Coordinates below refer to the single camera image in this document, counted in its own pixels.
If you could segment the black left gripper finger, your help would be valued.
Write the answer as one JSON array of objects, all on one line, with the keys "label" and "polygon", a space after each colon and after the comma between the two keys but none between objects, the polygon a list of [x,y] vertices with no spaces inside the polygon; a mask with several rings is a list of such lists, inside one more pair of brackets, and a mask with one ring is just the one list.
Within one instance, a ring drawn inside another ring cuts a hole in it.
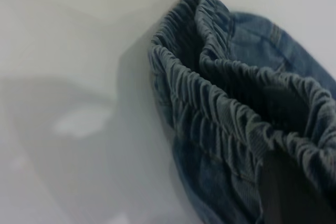
[{"label": "black left gripper finger", "polygon": [[275,127],[305,127],[307,105],[292,91],[267,86],[264,88],[267,112]]},{"label": "black left gripper finger", "polygon": [[284,153],[266,153],[258,191],[264,223],[335,223],[335,211]]}]

